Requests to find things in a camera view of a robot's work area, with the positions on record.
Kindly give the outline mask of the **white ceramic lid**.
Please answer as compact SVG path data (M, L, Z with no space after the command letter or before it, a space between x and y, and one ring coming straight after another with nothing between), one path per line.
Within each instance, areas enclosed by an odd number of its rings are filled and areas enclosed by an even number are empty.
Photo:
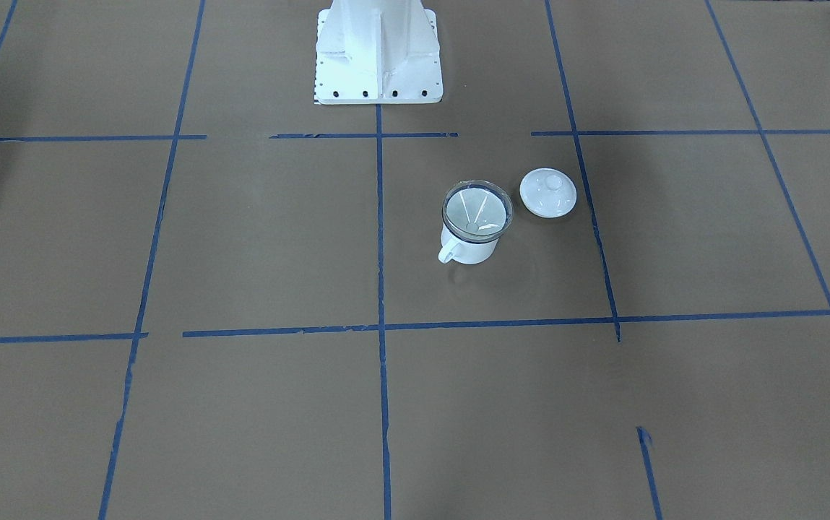
M547 220L567 216L579 197L574 182L553 168L528 172L519 184L518 194L531 214Z

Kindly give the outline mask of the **white enamel mug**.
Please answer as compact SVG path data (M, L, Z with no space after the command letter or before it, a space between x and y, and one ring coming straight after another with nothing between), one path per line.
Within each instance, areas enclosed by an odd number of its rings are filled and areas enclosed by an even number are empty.
M441 205L438 262L484 262L509 228L513 213L509 195L496 184L481 180L458 182Z

